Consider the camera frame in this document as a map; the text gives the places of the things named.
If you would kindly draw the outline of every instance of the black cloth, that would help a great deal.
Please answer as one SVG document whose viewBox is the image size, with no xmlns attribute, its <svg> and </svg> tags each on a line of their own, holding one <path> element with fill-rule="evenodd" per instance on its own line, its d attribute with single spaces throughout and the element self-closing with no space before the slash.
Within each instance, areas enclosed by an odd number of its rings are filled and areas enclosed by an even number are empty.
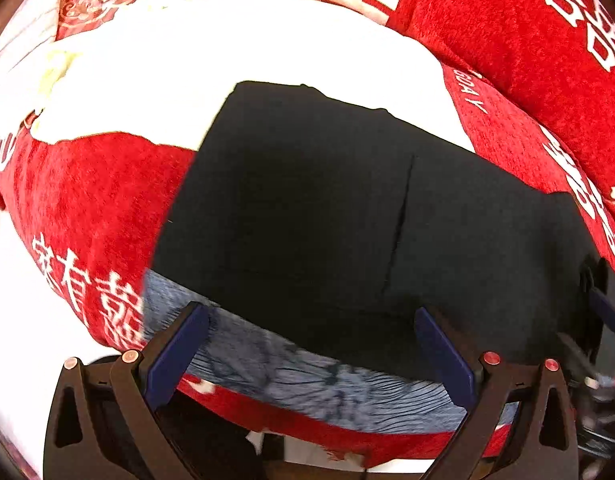
<svg viewBox="0 0 615 480">
<path fill-rule="evenodd" d="M 572 196 L 544 194 L 386 110 L 244 82 L 210 128 L 153 270 L 318 354 L 433 379 L 417 307 L 480 351 L 536 364 L 582 341 Z"/>
<path fill-rule="evenodd" d="M 177 391 L 156 410 L 158 427 L 179 457 L 203 480 L 265 480 L 264 464 L 246 439 L 249 430 Z"/>
</svg>

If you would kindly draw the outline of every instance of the red fabric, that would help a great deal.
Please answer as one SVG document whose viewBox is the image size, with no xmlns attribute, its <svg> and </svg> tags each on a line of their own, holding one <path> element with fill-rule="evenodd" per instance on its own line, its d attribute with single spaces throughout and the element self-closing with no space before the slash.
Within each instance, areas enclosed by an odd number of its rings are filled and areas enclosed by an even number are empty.
<svg viewBox="0 0 615 480">
<path fill-rule="evenodd" d="M 615 63 L 594 0 L 399 0 L 387 26 L 487 77 L 569 147 L 605 200 L 615 187 Z M 570 17 L 575 27 L 561 14 Z"/>
<path fill-rule="evenodd" d="M 16 149 L 0 173 L 12 222 L 48 284 L 66 299 L 100 343 L 141 346 L 126 323 L 140 325 L 142 277 L 150 264 L 168 206 L 194 152 L 153 146 L 128 134 L 105 134 L 51 146 L 22 128 Z M 69 273 L 84 285 L 63 280 Z M 110 273 L 123 283 L 114 288 Z M 115 311 L 115 318 L 109 312 Z"/>
<path fill-rule="evenodd" d="M 187 379 L 195 383 L 199 381 L 191 376 L 187 376 Z M 235 424 L 243 426 L 242 422 L 246 420 L 248 423 L 245 426 L 252 431 L 271 430 L 307 442 L 316 442 L 334 452 L 357 453 L 365 457 L 366 467 L 374 467 L 395 458 L 436 458 L 452 436 L 452 433 L 376 435 L 343 430 L 299 413 L 262 404 L 218 386 L 216 388 L 214 394 L 205 396 L 183 382 L 180 390 Z M 509 427 L 495 431 L 484 456 L 496 456 L 508 432 Z"/>
<path fill-rule="evenodd" d="M 94 30 L 102 23 L 109 22 L 119 6 L 134 1 L 136 0 L 61 0 L 57 40 Z"/>
<path fill-rule="evenodd" d="M 536 189 L 573 194 L 599 253 L 615 270 L 615 220 L 569 147 L 553 135 L 555 146 L 549 131 L 474 73 L 445 65 L 443 73 L 476 153 Z"/>
</svg>

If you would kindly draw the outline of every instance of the gray fabric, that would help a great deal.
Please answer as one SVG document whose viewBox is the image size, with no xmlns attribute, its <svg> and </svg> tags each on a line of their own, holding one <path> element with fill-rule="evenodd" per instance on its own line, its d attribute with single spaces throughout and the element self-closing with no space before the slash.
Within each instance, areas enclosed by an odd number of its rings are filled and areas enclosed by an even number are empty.
<svg viewBox="0 0 615 480">
<path fill-rule="evenodd" d="M 442 384 L 407 382 L 307 352 L 207 298 L 149 270 L 144 336 L 169 326 L 190 301 L 210 306 L 210 336 L 188 368 L 191 375 L 267 404 L 353 431 L 428 434 L 456 430 L 465 410 Z M 501 423 L 511 421 L 506 406 Z"/>
</svg>

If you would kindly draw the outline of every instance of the white sheet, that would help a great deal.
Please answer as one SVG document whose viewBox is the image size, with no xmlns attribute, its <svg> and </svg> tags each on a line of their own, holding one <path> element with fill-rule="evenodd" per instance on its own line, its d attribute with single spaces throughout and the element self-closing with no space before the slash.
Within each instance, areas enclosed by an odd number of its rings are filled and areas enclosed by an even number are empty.
<svg viewBox="0 0 615 480">
<path fill-rule="evenodd" d="M 197 150 L 243 80 L 306 84 L 386 108 L 474 151 L 441 64 L 425 47 L 312 0 L 137 0 L 100 28 L 35 53 L 18 79 L 2 80 L 0 137 L 44 107 L 32 134 L 51 144 L 121 131 Z"/>
<path fill-rule="evenodd" d="M 59 27 L 60 0 L 24 0 L 0 35 L 0 74 L 12 70 L 42 44 L 51 43 Z"/>
<path fill-rule="evenodd" d="M 66 358 L 84 363 L 117 354 L 90 337 L 50 290 L 0 212 L 0 428 L 41 473 L 50 405 Z"/>
</svg>

